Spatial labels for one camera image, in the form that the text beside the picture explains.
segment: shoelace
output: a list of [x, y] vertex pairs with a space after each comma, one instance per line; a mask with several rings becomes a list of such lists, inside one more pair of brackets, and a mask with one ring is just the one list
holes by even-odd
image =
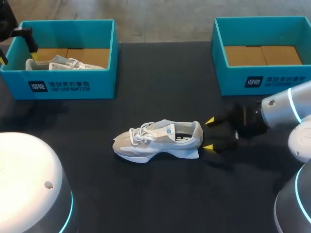
[[143, 124], [140, 128], [134, 129], [130, 128], [129, 133], [130, 133], [130, 139], [131, 143], [133, 146], [137, 146], [140, 141], [145, 141], [147, 142], [148, 140], [150, 141], [155, 141], [155, 138], [152, 136], [151, 130], [146, 129], [149, 125], [153, 124], [154, 122], [149, 122]]
[[72, 63], [68, 62], [69, 66], [71, 68], [73, 68], [73, 69], [85, 69], [85, 65], [82, 62], [79, 62], [77, 59], [68, 58], [68, 60], [73, 61]]

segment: concrete floor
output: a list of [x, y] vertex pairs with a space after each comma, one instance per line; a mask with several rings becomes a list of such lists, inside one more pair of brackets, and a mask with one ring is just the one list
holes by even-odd
[[9, 3], [18, 22], [115, 19], [120, 42], [210, 40], [215, 17], [305, 15], [311, 19], [311, 0], [9, 0]]

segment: cardboard box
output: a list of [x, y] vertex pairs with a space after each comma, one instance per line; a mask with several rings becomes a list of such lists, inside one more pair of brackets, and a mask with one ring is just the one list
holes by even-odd
[[39, 48], [105, 49], [98, 60], [107, 61], [106, 70], [25, 70], [31, 58], [25, 40], [15, 37], [6, 54], [8, 66], [0, 73], [17, 100], [111, 99], [114, 97], [118, 64], [118, 39], [113, 20], [24, 21], [32, 28]]
[[302, 65], [294, 46], [261, 46], [268, 66]]
[[56, 55], [60, 55], [62, 57], [67, 56], [68, 49], [46, 49], [39, 48], [37, 52], [37, 61], [38, 62], [46, 62], [52, 60]]
[[79, 62], [85, 64], [100, 66], [107, 69], [109, 49], [69, 49], [66, 57], [77, 59]]
[[261, 47], [225, 46], [229, 66], [266, 66]]
[[[221, 94], [271, 95], [311, 80], [310, 41], [306, 17], [215, 18], [211, 53]], [[267, 65], [230, 66], [227, 46], [262, 46]]]

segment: sneaker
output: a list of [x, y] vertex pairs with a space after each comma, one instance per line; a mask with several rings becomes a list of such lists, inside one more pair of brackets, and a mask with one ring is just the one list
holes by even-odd
[[161, 152], [177, 158], [197, 159], [202, 141], [203, 131], [199, 122], [162, 120], [145, 123], [140, 128], [120, 134], [114, 139], [112, 148], [126, 160], [146, 163]]
[[56, 55], [47, 62], [35, 62], [33, 59], [26, 61], [26, 70], [58, 70], [58, 69], [105, 69], [99, 66], [84, 64], [73, 58], [64, 58]]

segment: shoe heel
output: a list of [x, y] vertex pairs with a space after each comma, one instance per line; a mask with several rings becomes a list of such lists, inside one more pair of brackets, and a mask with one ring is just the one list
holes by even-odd
[[197, 159], [199, 158], [199, 152], [195, 150], [166, 150], [165, 152], [174, 155], [177, 158], [182, 159]]

